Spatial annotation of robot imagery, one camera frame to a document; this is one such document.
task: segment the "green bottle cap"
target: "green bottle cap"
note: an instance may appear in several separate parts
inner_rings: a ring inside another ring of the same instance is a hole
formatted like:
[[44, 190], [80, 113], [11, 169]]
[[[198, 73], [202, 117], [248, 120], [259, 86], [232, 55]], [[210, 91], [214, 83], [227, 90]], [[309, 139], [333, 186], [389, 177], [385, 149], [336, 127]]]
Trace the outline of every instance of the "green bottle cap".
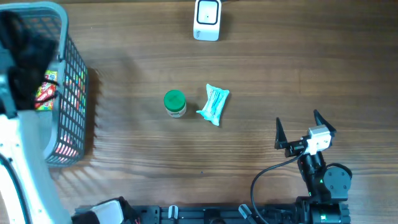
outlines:
[[164, 106], [171, 112], [181, 111], [185, 103], [185, 96], [180, 90], [170, 90], [164, 96]]

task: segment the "white device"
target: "white device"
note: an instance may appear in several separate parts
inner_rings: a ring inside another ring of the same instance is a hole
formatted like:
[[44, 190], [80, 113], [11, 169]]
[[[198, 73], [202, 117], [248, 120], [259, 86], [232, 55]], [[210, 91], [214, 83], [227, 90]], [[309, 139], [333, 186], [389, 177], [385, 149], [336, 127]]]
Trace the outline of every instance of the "white device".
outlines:
[[216, 41], [220, 36], [221, 1], [197, 0], [193, 18], [193, 37], [196, 40]]

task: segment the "white bottle with green cap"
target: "white bottle with green cap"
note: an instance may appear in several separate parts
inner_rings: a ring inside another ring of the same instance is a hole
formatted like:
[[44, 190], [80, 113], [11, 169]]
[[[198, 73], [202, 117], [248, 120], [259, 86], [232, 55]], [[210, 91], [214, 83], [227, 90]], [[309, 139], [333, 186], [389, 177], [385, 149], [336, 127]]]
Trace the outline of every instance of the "white bottle with green cap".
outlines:
[[173, 118], [179, 118], [187, 111], [187, 102], [180, 90], [170, 90], [164, 96], [164, 106]]

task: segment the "basket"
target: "basket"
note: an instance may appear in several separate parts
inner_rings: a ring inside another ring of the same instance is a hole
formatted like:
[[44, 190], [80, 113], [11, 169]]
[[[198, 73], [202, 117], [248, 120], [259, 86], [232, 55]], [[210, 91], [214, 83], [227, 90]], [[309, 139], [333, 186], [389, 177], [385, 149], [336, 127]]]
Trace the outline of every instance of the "basket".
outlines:
[[44, 159], [52, 167], [68, 167], [85, 151], [87, 68], [68, 35], [68, 15], [53, 2], [0, 5], [0, 11], [18, 13], [25, 26], [58, 41], [58, 52], [48, 70], [56, 72], [60, 96], [53, 109], [40, 111], [40, 144]]

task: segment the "teal packet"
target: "teal packet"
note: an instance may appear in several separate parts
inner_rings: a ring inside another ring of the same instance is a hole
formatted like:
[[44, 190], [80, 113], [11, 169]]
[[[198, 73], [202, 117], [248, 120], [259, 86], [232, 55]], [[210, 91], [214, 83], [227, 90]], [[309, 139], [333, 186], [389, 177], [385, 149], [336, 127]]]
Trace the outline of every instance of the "teal packet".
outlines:
[[211, 121], [214, 125], [220, 125], [220, 116], [223, 110], [225, 100], [229, 94], [229, 90], [222, 90], [220, 88], [206, 85], [207, 103], [200, 113], [205, 120]]

